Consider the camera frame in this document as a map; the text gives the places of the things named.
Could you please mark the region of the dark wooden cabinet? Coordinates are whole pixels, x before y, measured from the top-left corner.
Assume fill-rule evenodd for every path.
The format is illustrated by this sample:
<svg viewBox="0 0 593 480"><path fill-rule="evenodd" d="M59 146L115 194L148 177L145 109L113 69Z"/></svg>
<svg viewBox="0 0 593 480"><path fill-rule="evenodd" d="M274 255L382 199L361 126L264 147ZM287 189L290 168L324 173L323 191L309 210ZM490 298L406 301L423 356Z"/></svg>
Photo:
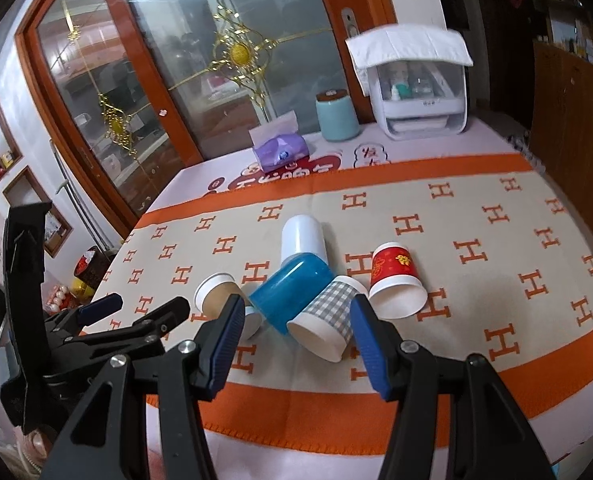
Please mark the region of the dark wooden cabinet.
<svg viewBox="0 0 593 480"><path fill-rule="evenodd" d="M593 63L534 44L531 151L593 235Z"/></svg>

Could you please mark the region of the grey plaid paper cup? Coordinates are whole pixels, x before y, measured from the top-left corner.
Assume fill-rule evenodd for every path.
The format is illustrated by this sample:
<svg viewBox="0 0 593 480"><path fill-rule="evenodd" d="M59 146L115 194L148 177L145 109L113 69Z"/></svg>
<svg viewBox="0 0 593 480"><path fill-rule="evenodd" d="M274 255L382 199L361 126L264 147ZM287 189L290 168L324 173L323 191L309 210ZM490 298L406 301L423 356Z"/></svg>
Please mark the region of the grey plaid paper cup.
<svg viewBox="0 0 593 480"><path fill-rule="evenodd" d="M306 350L328 362L342 360L353 331L351 302L367 289L349 276L339 275L287 322L289 334Z"/></svg>

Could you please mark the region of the white folded cloth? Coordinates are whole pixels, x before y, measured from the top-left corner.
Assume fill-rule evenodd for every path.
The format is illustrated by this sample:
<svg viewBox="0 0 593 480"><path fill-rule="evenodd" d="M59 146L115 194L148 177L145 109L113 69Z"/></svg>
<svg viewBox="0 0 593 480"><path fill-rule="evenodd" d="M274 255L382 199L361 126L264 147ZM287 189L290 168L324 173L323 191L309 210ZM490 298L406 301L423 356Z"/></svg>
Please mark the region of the white folded cloth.
<svg viewBox="0 0 593 480"><path fill-rule="evenodd" d="M456 30L419 24L376 27L345 44L364 96L369 96L367 70L397 61L445 62L471 67L467 44Z"/></svg>

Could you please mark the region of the brown sleeve paper cup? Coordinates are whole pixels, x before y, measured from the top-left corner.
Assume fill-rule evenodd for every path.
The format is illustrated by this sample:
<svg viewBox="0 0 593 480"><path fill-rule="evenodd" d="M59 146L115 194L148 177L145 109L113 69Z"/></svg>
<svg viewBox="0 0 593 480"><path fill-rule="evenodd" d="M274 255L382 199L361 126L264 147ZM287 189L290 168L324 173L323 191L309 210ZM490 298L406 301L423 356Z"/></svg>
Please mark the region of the brown sleeve paper cup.
<svg viewBox="0 0 593 480"><path fill-rule="evenodd" d="M252 338L263 323L263 317L249 300L246 293L234 281L234 277L225 272L212 274L205 278L197 287L193 295L193 304L200 313L209 320L219 317L223 307L231 295L238 295L244 301L246 317L241 334L241 340L247 341Z"/></svg>

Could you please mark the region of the purple tissue pack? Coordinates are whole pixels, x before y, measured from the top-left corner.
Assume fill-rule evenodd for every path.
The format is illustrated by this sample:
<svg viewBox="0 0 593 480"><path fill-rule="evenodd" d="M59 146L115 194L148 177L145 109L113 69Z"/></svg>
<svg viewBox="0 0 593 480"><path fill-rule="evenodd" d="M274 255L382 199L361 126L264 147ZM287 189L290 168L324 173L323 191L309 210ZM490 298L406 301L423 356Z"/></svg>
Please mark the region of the purple tissue pack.
<svg viewBox="0 0 593 480"><path fill-rule="evenodd" d="M265 174L309 155L306 141L299 134L294 110L252 128L249 135L258 165Z"/></svg>

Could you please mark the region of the orange beige H-pattern blanket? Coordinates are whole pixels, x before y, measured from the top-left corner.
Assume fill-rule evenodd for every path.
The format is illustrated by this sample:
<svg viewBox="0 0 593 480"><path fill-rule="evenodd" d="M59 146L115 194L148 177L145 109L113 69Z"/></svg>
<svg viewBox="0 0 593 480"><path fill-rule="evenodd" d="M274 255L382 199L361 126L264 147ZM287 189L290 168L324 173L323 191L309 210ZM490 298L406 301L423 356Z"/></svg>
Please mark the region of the orange beige H-pattern blanket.
<svg viewBox="0 0 593 480"><path fill-rule="evenodd" d="M97 297L118 330L209 276L268 285L297 214L325 230L332 278L348 276L380 318L435 356L489 359L554 459L593 434L593 253L554 190L518 154L457 156L321 172L154 209L129 234ZM354 344L335 363L303 348L267 307L234 350L228 385L203 404L211 432L273 448L380 455L394 405Z"/></svg>

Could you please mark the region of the red yellow gift box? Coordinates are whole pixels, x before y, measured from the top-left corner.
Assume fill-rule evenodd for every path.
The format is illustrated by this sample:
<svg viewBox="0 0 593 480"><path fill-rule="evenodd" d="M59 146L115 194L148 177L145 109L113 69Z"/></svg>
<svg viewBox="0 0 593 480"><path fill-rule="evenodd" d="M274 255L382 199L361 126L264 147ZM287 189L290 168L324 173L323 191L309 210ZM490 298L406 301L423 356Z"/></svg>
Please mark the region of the red yellow gift box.
<svg viewBox="0 0 593 480"><path fill-rule="evenodd" d="M70 287L71 292L79 302L84 304L94 296L103 278L106 277L111 261L112 258L106 255L105 252L101 252L96 246L89 247L80 256L74 266Z"/></svg>

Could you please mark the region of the white plastic cup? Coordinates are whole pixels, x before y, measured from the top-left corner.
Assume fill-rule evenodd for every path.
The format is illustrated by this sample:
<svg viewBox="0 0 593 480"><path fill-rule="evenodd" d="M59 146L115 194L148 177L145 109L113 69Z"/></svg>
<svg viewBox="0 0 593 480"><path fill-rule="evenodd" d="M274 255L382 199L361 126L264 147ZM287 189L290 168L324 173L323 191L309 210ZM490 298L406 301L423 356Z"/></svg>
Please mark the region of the white plastic cup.
<svg viewBox="0 0 593 480"><path fill-rule="evenodd" d="M289 218L281 232L281 262L305 254L316 255L328 263L327 246L321 223L309 214L297 214Z"/></svg>

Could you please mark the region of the red paper cup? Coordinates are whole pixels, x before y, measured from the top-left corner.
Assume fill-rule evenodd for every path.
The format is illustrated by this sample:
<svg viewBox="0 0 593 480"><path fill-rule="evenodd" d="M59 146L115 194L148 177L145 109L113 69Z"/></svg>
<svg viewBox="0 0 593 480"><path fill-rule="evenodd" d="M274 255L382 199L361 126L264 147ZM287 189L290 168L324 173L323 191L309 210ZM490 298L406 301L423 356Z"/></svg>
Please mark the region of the red paper cup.
<svg viewBox="0 0 593 480"><path fill-rule="evenodd" d="M385 320L408 318L425 307L427 290L407 247L389 242L374 251L368 299Z"/></svg>

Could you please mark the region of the white cosmetic storage box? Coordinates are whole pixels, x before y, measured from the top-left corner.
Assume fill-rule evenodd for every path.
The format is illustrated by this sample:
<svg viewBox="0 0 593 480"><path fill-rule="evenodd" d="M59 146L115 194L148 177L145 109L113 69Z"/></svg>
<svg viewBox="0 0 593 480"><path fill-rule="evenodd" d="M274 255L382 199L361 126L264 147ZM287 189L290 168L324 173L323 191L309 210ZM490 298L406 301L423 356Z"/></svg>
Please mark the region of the white cosmetic storage box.
<svg viewBox="0 0 593 480"><path fill-rule="evenodd" d="M405 141L456 136L467 127L467 74L461 65L396 61L367 70L379 127Z"/></svg>

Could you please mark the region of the teal canister with lid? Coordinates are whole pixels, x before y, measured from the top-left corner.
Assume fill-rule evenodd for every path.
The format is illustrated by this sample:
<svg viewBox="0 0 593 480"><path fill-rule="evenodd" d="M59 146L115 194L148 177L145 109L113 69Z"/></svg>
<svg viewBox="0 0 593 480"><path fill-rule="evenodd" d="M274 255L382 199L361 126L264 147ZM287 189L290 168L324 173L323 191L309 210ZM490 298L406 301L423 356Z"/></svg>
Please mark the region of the teal canister with lid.
<svg viewBox="0 0 593 480"><path fill-rule="evenodd" d="M353 101L345 89L330 89L317 94L316 112L320 131L329 142L344 142L360 133Z"/></svg>

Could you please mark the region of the wooden glass sliding door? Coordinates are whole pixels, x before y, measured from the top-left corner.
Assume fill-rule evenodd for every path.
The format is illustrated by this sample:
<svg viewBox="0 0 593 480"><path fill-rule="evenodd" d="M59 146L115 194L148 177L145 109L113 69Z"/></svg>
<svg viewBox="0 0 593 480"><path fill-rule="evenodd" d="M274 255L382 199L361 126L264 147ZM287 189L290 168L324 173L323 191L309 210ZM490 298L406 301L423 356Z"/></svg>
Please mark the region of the wooden glass sliding door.
<svg viewBox="0 0 593 480"><path fill-rule="evenodd" d="M345 42L392 0L33 0L16 33L50 138L126 235L182 169L249 148L250 131L346 90L373 115Z"/></svg>

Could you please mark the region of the blue translucent plastic cup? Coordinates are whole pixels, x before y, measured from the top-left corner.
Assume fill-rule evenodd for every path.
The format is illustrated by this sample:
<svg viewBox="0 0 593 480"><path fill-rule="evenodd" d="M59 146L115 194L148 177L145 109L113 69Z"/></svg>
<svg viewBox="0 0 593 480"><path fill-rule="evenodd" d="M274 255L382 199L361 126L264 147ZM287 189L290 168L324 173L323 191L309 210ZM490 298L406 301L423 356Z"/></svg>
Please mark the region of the blue translucent plastic cup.
<svg viewBox="0 0 593 480"><path fill-rule="evenodd" d="M311 252L293 255L279 270L252 292L250 300L266 321L282 335L335 278L328 263Z"/></svg>

